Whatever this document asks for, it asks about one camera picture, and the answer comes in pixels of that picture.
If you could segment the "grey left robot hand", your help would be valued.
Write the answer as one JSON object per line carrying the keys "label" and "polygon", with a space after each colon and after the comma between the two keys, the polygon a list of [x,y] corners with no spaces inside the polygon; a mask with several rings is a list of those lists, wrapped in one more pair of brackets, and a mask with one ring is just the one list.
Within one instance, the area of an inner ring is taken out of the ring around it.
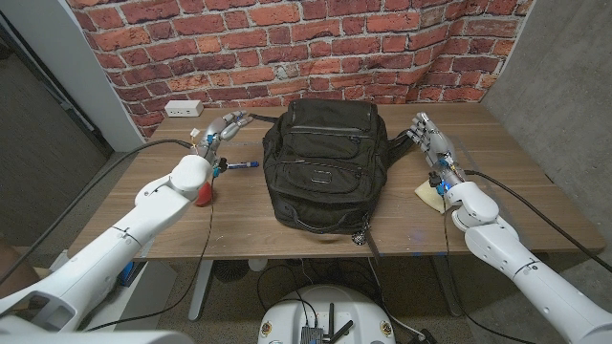
{"label": "grey left robot hand", "polygon": [[246,111],[234,111],[213,120],[204,131],[201,139],[195,144],[195,152],[200,157],[214,165],[217,149],[223,141],[232,140],[241,128],[253,121]]}

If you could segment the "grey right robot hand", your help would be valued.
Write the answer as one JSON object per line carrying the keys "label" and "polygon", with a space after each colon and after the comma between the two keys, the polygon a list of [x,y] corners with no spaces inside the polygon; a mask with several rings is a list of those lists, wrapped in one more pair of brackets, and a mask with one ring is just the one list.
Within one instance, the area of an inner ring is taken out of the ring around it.
{"label": "grey right robot hand", "polygon": [[452,141],[435,125],[425,112],[419,112],[412,120],[408,136],[425,154],[427,164],[436,172],[451,171],[462,179],[463,173],[455,159]]}

